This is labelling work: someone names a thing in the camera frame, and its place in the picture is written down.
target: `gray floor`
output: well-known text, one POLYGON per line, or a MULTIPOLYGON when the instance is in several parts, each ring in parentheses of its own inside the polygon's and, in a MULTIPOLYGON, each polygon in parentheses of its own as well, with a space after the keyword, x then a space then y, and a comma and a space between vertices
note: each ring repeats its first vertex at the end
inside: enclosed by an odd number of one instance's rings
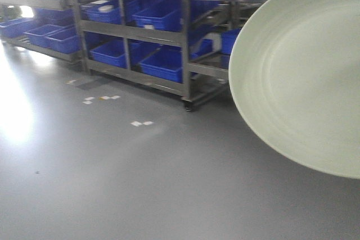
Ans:
POLYGON ((38 53, 0 55, 0 239, 359 240, 360 181, 277 154, 228 92, 187 113, 38 53))

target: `plate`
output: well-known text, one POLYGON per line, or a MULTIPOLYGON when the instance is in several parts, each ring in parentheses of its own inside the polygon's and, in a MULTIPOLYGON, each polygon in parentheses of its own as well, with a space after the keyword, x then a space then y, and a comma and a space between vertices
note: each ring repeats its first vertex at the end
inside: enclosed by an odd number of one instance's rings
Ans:
POLYGON ((360 0, 269 0, 237 37, 229 82, 273 149, 360 179, 360 0))

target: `shelf rack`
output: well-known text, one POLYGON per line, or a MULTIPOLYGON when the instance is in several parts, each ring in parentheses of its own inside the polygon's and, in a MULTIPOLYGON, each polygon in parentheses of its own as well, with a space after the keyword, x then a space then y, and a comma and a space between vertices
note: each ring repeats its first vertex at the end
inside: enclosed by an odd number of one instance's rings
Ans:
MULTIPOLYGON (((14 5, 14 6, 29 6, 34 8, 45 8, 48 10, 65 11, 73 6, 73 0, 0 0, 1 5, 14 5)), ((2 41, 13 46, 23 47, 31 51, 43 53, 44 55, 52 56, 68 63, 74 64, 81 60, 82 52, 75 52, 72 54, 64 54, 49 48, 43 48, 31 44, 25 36, 16 38, 2 37, 2 41)))
POLYGON ((2 37, 1 40, 3 42, 6 42, 13 46, 23 47, 23 48, 31 50, 31 51, 43 53, 44 55, 47 55, 47 56, 59 58, 70 64, 77 63, 79 61, 79 59, 81 58, 81 51, 67 55, 65 53, 60 53, 60 52, 57 52, 57 51, 54 51, 54 50, 51 50, 48 48, 43 48, 40 46, 33 45, 29 42, 29 40, 27 39, 26 36, 20 36, 20 37, 14 38, 14 39, 2 37))
MULTIPOLYGON (((239 3, 242 5, 258 5, 260 6, 267 0, 201 0, 201 1, 222 1, 230 4, 232 13, 239 3)), ((107 24, 102 22, 94 22, 81 20, 80 5, 85 3, 83 0, 74 0, 74 11, 75 21, 78 28, 79 34, 82 36, 83 43, 83 54, 84 54, 84 68, 89 72, 98 71, 101 73, 109 74, 126 80, 130 80, 139 84, 151 86, 156 89, 176 94, 181 96, 185 109, 192 110, 194 103, 198 103, 205 99, 208 99, 212 95, 219 92, 220 89, 224 88, 224 81, 228 79, 228 63, 229 56, 222 55, 219 52, 210 53, 202 56, 198 59, 191 60, 189 57, 188 47, 188 31, 192 27, 190 24, 190 0, 181 0, 182 4, 182 31, 171 32, 161 30, 151 30, 129 26, 124 18, 124 6, 123 0, 119 0, 120 13, 122 16, 122 24, 107 24), (103 64, 94 60, 88 55, 88 48, 84 41, 84 31, 112 35, 115 37, 122 37, 124 41, 125 56, 127 61, 127 69, 122 69, 116 66, 103 64), (142 40, 145 42, 153 42, 170 46, 181 47, 182 49, 182 68, 183 68, 183 83, 175 83, 160 79, 157 77, 145 75, 137 70, 131 68, 130 55, 129 55, 129 44, 128 39, 142 40), (200 79, 194 79, 192 73, 198 73, 200 79), (218 85, 213 85, 207 92, 202 89, 207 82, 204 78, 218 78, 216 82, 220 82, 218 85)))

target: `metal frame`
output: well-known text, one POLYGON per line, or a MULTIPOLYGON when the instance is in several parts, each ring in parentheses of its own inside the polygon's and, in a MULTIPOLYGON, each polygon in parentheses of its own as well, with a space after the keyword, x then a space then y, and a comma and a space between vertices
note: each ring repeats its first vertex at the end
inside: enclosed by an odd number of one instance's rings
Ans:
POLYGON ((82 0, 74 0, 75 21, 79 34, 82 36, 83 41, 83 56, 84 68, 89 71, 98 71, 105 74, 110 74, 119 78, 127 79, 136 83, 149 85, 156 89, 161 89, 169 93, 174 93, 182 97, 187 104, 194 102, 201 102, 213 95, 217 94, 221 89, 223 90, 227 82, 228 70, 221 67, 221 61, 229 56, 221 55, 220 53, 211 53, 206 56, 200 57, 196 60, 190 61, 189 47, 188 47, 188 30, 207 22, 214 24, 221 24, 221 21, 228 20, 230 22, 229 28, 235 26, 239 18, 233 18, 239 3, 249 6, 259 6, 267 0, 204 0, 204 1, 223 1, 228 2, 230 8, 225 7, 223 10, 214 11, 208 18, 200 19, 194 24, 190 23, 190 0, 181 0, 182 4, 182 31, 179 33, 170 31, 151 30, 144 28, 137 28, 126 24, 125 8, 123 5, 124 0, 119 0, 120 13, 122 17, 122 24, 106 24, 94 21, 81 20, 80 3, 82 0), (91 60, 88 55, 88 48, 84 41, 84 31, 107 34, 115 37, 122 37, 124 40, 125 55, 127 61, 127 69, 103 64, 91 60), (182 67, 183 67, 183 83, 174 83, 172 81, 159 79, 153 76, 145 75, 131 68, 131 54, 129 51, 128 39, 143 40, 146 42, 160 43, 170 46, 178 46, 182 49, 182 67), (191 76, 192 73, 198 73, 199 79, 194 80, 191 76), (199 85, 206 81, 204 78, 215 77, 222 80, 218 85, 213 84, 209 93, 198 90, 199 85))
POLYGON ((1 4, 14 6, 29 6, 64 11, 72 7, 73 0, 0 0, 1 4))
POLYGON ((75 64, 75 63, 79 62, 81 59, 80 52, 75 52, 75 53, 67 55, 65 53, 60 53, 60 52, 57 52, 57 51, 54 51, 54 50, 51 50, 48 48, 36 46, 36 45, 31 44, 26 36, 20 36, 20 37, 14 38, 14 39, 2 37, 1 40, 8 44, 13 45, 13 46, 23 47, 23 48, 31 50, 31 51, 43 53, 44 55, 47 55, 47 56, 62 59, 70 64, 75 64))
MULTIPOLYGON (((73 0, 0 0, 0 4, 2 6, 4 5, 29 6, 34 8, 45 8, 48 10, 64 11, 72 8, 73 0)), ((48 55, 64 60, 70 64, 77 63, 82 59, 81 51, 72 54, 64 54, 48 48, 35 46, 28 41, 26 36, 20 36, 13 39, 1 37, 1 40, 13 46, 23 47, 31 51, 43 53, 44 55, 48 55)))

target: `stainless steel rack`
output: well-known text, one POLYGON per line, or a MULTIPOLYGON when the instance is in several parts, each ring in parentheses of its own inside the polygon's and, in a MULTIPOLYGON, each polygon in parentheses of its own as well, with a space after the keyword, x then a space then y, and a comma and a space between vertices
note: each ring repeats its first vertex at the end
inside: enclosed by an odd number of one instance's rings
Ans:
POLYGON ((2 5, 29 6, 64 11, 72 7, 73 0, 0 0, 2 5))
POLYGON ((64 60, 64 61, 66 61, 66 62, 68 62, 70 64, 74 64, 74 63, 79 62, 79 59, 81 58, 80 51, 67 55, 65 53, 60 53, 60 52, 57 52, 57 51, 54 51, 54 50, 51 50, 51 49, 48 49, 48 48, 43 48, 43 47, 40 47, 40 46, 33 45, 33 44, 31 44, 29 42, 29 40, 27 39, 26 36, 20 36, 20 37, 14 38, 14 39, 2 37, 1 40, 3 42, 6 42, 6 43, 11 44, 13 46, 23 47, 23 48, 31 50, 31 51, 43 53, 44 55, 47 55, 47 56, 59 58, 59 59, 64 60))
MULTIPOLYGON (((73 0, 0 0, 0 4, 14 5, 14 6, 29 6, 35 8, 45 8, 48 10, 65 11, 72 8, 73 0)), ((82 58, 81 51, 67 55, 48 48, 35 46, 31 44, 25 36, 20 36, 13 39, 2 37, 1 40, 13 46, 19 46, 31 51, 43 53, 44 55, 52 56, 64 60, 71 64, 79 62, 82 58)))
MULTIPOLYGON (((231 12, 228 12, 230 17, 233 17, 234 11, 242 5, 260 6, 267 0, 201 0, 201 1, 222 1, 230 5, 231 12)), ((129 26, 125 20, 125 8, 123 0, 119 0, 120 13, 122 16, 122 24, 107 24, 102 22, 86 21, 81 19, 80 5, 84 3, 82 0, 74 0, 75 21, 78 27, 78 32, 83 37, 83 54, 84 54, 84 68, 88 71, 98 71, 105 74, 110 74, 119 78, 127 79, 139 84, 151 86, 156 89, 161 89, 169 93, 179 95, 184 100, 184 106, 187 111, 191 111, 194 104, 208 99, 212 95, 217 94, 221 89, 226 87, 228 79, 227 65, 229 56, 220 54, 219 52, 210 53, 195 60, 190 60, 189 46, 188 46, 188 31, 194 27, 190 23, 190 0, 181 0, 182 4, 182 31, 171 32, 161 30, 151 30, 129 26), (125 56, 127 61, 127 69, 103 64, 91 60, 88 55, 88 48, 84 40, 84 31, 112 35, 122 37, 124 40, 125 56), (133 70, 131 67, 128 39, 143 40, 146 42, 153 42, 165 44, 170 46, 178 46, 182 49, 182 68, 183 68, 183 83, 175 83, 173 81, 160 79, 157 77, 145 75, 141 72, 133 70), (210 78, 218 78, 215 84, 212 84, 209 91, 203 90, 204 85, 207 84, 210 78)), ((227 10, 219 11, 219 20, 214 18, 212 21, 219 22, 227 15, 227 10)))

